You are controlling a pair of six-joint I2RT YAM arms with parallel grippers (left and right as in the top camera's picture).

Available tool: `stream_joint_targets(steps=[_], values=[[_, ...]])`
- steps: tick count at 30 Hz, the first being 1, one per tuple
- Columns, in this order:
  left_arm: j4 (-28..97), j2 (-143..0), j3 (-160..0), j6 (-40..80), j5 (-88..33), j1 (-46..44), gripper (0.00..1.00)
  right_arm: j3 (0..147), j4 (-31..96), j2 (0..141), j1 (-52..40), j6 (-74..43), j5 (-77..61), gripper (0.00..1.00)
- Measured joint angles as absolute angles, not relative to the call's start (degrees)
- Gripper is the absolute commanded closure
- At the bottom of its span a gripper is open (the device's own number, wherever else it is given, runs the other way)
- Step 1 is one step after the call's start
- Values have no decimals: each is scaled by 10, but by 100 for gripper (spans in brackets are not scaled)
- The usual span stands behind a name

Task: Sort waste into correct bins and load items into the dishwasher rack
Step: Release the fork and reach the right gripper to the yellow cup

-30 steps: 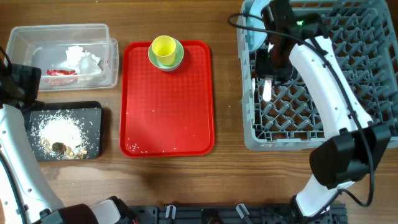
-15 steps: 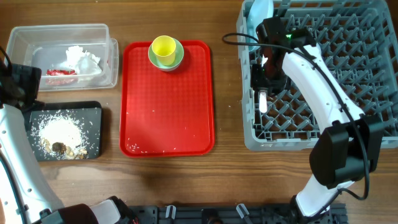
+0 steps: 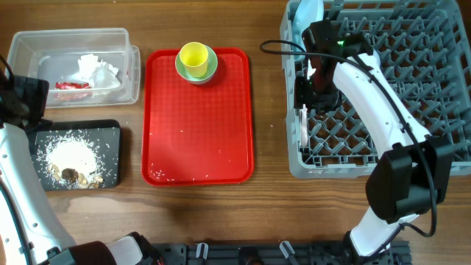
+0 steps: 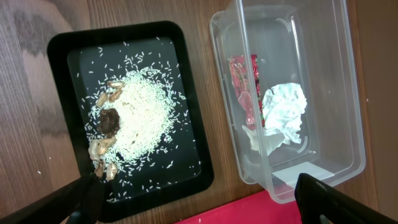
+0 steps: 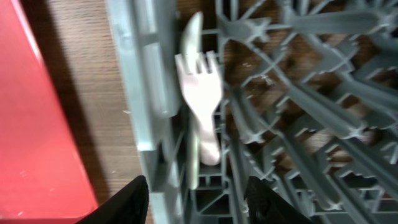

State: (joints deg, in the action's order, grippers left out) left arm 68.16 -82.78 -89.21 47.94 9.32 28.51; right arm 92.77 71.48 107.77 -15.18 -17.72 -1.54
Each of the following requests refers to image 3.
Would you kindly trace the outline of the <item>light blue plate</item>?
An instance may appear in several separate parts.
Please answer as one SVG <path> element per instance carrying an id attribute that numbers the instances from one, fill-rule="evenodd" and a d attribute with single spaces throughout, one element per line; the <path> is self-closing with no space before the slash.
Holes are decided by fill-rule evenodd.
<path id="1" fill-rule="evenodd" d="M 302 49 L 296 48 L 295 52 L 304 52 L 305 45 L 302 40 L 302 33 L 314 22 L 324 18 L 323 0 L 302 0 L 295 12 L 292 23 L 293 42 Z"/>

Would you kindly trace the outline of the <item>red snack wrapper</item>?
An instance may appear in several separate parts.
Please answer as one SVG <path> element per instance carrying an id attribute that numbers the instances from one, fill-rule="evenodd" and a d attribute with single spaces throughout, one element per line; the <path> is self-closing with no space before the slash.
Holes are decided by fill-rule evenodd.
<path id="1" fill-rule="evenodd" d="M 57 101 L 74 101 L 84 99 L 92 95 L 91 92 L 78 92 L 78 90 L 90 89 L 90 85 L 85 83 L 75 82 L 57 82 L 54 89 L 57 93 L 54 94 L 54 99 Z"/>

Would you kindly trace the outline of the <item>white plastic fork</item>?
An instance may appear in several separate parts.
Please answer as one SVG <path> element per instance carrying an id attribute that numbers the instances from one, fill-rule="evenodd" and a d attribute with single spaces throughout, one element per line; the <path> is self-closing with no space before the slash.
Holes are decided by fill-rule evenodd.
<path id="1" fill-rule="evenodd" d="M 302 148 L 307 147 L 308 145 L 308 109 L 305 105 L 302 106 L 300 110 L 300 146 Z"/>

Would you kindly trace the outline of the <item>white napkin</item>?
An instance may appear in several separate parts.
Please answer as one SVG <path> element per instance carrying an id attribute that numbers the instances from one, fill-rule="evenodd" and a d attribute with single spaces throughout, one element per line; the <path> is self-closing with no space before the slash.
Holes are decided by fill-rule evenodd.
<path id="1" fill-rule="evenodd" d="M 117 77 L 119 68 L 100 60 L 98 56 L 86 54 L 77 63 L 79 70 L 72 75 L 72 81 L 83 84 L 86 88 L 112 89 L 121 85 Z"/>

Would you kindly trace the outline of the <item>green small saucer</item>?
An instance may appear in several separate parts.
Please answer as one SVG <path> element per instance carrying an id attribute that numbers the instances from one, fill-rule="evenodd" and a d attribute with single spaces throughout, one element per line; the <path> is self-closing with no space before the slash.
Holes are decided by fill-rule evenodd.
<path id="1" fill-rule="evenodd" d="M 206 46 L 208 50 L 208 67 L 206 73 L 202 77 L 193 77 L 191 76 L 184 67 L 180 59 L 180 54 L 177 54 L 175 58 L 175 68 L 177 69 L 177 73 L 187 82 L 193 85 L 203 85 L 209 82 L 213 75 L 216 73 L 218 68 L 218 57 L 214 50 L 211 47 Z"/>

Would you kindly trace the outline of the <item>yellow plastic cup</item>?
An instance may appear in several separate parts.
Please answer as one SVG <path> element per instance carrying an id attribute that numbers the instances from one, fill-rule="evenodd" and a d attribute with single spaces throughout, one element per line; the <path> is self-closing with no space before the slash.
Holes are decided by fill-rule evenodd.
<path id="1" fill-rule="evenodd" d="M 180 50 L 180 60 L 192 77 L 203 77 L 208 69 L 209 51 L 206 45 L 190 42 Z"/>

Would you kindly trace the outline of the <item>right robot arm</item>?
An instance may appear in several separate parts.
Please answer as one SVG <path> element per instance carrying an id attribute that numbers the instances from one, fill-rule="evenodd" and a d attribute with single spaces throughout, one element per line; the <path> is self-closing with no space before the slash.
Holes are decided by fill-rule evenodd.
<path id="1" fill-rule="evenodd" d="M 453 147 L 433 137 L 406 109 L 380 70 L 364 36 L 339 37 L 329 21 L 302 33 L 306 70 L 294 83 L 294 106 L 307 138 L 307 114 L 328 112 L 346 98 L 369 132 L 378 162 L 366 182 L 369 208 L 344 237 L 344 261 L 365 263 L 445 199 Z"/>

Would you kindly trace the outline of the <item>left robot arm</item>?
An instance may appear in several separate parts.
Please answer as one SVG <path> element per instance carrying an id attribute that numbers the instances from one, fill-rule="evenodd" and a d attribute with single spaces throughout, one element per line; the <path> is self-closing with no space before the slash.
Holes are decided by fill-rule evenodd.
<path id="1" fill-rule="evenodd" d="M 133 232 L 110 244 L 76 244 L 54 213 L 33 166 L 28 133 L 44 119 L 49 84 L 1 71 L 1 238 L 8 261 L 25 264 L 159 264 L 159 252 Z"/>

